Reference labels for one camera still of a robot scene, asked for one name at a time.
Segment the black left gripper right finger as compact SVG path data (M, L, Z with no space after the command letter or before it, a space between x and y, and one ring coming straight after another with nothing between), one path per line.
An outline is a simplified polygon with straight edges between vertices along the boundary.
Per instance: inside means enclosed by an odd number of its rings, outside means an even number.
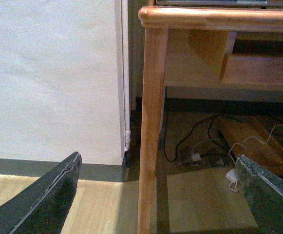
M283 234L283 179L245 155L235 169L251 213L263 234Z

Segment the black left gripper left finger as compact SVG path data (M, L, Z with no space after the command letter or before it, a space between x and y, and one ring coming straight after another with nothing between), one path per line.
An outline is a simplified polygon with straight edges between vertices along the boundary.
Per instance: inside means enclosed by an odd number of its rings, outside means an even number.
M74 201L81 154L72 153L0 206L0 234L59 234Z

